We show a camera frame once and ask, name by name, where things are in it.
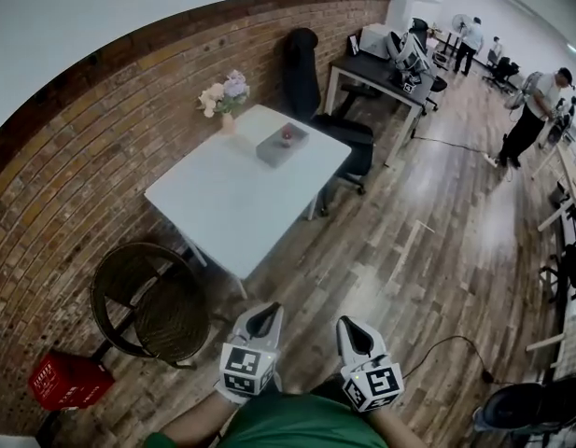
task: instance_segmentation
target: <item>small red object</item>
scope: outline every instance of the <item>small red object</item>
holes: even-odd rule
[[[28,379],[36,400],[50,411],[89,407],[114,382],[102,364],[55,351],[43,358]]]

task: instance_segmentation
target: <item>brick wall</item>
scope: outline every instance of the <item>brick wall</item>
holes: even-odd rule
[[[51,347],[90,355],[103,340],[89,287],[104,253],[149,234],[179,239],[143,196],[220,127],[196,109],[232,69],[249,105],[280,100],[281,39],[316,31],[319,83],[345,38],[388,0],[231,0],[125,35],[77,63],[0,129],[0,432],[34,434],[45,413],[26,380]]]

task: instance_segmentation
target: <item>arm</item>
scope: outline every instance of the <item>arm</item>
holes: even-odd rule
[[[387,407],[371,412],[368,421],[389,448],[427,448]]]
[[[535,90],[532,94],[534,101],[537,103],[537,106],[544,111],[545,115],[547,115],[548,119],[553,119],[553,111],[547,104],[545,103],[545,95],[542,94],[541,90]]]
[[[219,433],[237,409],[238,405],[214,391],[163,427],[161,433],[178,447],[197,447]]]

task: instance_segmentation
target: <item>person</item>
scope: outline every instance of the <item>person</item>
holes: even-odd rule
[[[555,110],[559,111],[561,108],[565,106],[566,98],[559,98],[557,105],[555,105]]]
[[[150,434],[144,446],[209,446],[233,416],[218,448],[427,448],[387,406],[354,412],[336,377],[302,395],[280,393],[269,385],[274,389],[266,388],[241,407],[239,399],[226,398],[218,389]]]
[[[476,53],[479,53],[483,48],[485,40],[483,39],[483,28],[481,27],[481,19],[474,17],[474,22],[462,29],[462,43],[459,46],[456,56],[456,66],[454,72],[459,71],[462,65],[462,60],[466,57],[466,69],[462,72],[464,76],[468,76],[472,66],[472,58]]]
[[[568,114],[571,116],[571,121],[569,122],[569,124],[571,124],[571,122],[574,120],[574,116],[576,115],[576,97],[572,96],[570,101],[570,107],[568,109]]]
[[[493,66],[497,66],[499,58],[501,58],[501,54],[503,53],[503,45],[499,42],[498,36],[493,38],[493,42],[493,47],[489,50],[488,61],[492,63]]]
[[[559,99],[559,92],[571,85],[571,82],[572,75],[568,68],[560,68],[555,74],[539,77],[534,92],[527,98],[522,116],[503,138],[497,164],[505,167],[509,160],[514,168],[521,166],[518,157],[536,141],[545,121],[555,119],[554,106]]]

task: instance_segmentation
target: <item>table leg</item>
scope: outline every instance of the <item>table leg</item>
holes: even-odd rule
[[[235,281],[235,283],[240,288],[240,293],[242,294],[242,299],[244,299],[244,300],[248,299],[248,294],[246,294],[246,289],[244,288],[244,285],[242,284],[240,277],[238,277],[237,275],[234,275],[234,274],[231,274],[231,276],[232,276],[233,280]]]
[[[547,164],[549,164],[549,161],[556,153],[557,149],[555,147],[551,149],[551,152],[547,156],[545,156],[544,160],[542,160],[541,165],[537,168],[537,170],[534,173],[532,173],[530,179],[534,179],[535,177],[537,177],[537,174],[541,171],[542,168],[544,168]]]
[[[443,55],[447,56],[447,49],[449,48],[449,40],[452,39],[452,33],[449,32],[449,35],[447,36],[447,41],[445,42],[445,49],[443,50]]]
[[[403,126],[400,129],[400,132],[398,133],[398,137],[396,138],[396,144],[393,145],[393,148],[391,148],[391,151],[389,152],[389,156],[387,156],[387,160],[384,163],[385,166],[389,167],[389,166],[393,165],[393,162],[396,159],[396,156],[398,155],[398,151],[400,151],[401,145],[403,145],[403,142],[406,139],[406,136],[408,135],[410,128],[412,128],[412,125],[414,124],[414,120],[416,118],[418,118],[418,115],[420,114],[421,109],[422,109],[422,106],[418,106],[418,105],[410,106],[410,111],[408,112],[408,116],[406,117],[406,120],[403,123]]]
[[[537,350],[539,348],[543,348],[549,345],[555,345],[556,343],[560,343],[564,340],[564,334],[560,333],[559,335],[555,335],[554,337],[550,337],[549,339],[541,340],[540,342],[531,343],[527,345],[527,352],[532,352],[533,350]]]
[[[454,43],[454,46],[452,47],[452,52],[450,53],[450,56],[454,56],[454,52],[456,51],[458,41],[459,41],[459,36],[456,36],[456,43]]]
[[[340,70],[338,70],[335,66],[332,66],[329,87],[327,88],[327,100],[325,101],[325,113],[328,115],[333,112],[333,105],[335,105],[335,93],[337,92],[337,82],[339,78]]]
[[[571,198],[569,198],[567,201],[561,204],[561,207],[559,207],[559,209],[557,209],[554,213],[552,213],[541,223],[541,225],[539,226],[539,232],[543,232],[545,229],[551,226],[551,224],[553,224],[553,222],[558,217],[564,214],[572,204],[574,204],[574,201]]]
[[[310,202],[310,204],[308,204],[308,216],[307,216],[308,220],[313,220],[313,217],[315,216],[316,200],[317,199],[318,199],[318,193],[315,194],[315,197],[313,198],[313,200]]]
[[[206,260],[204,260],[203,254],[201,254],[201,251],[198,250],[198,247],[196,246],[195,243],[193,243],[190,238],[182,233],[182,237],[184,238],[184,240],[186,241],[186,243],[188,244],[188,247],[190,248],[190,250],[194,253],[194,256],[196,256],[196,259],[203,264],[203,267],[206,267]]]

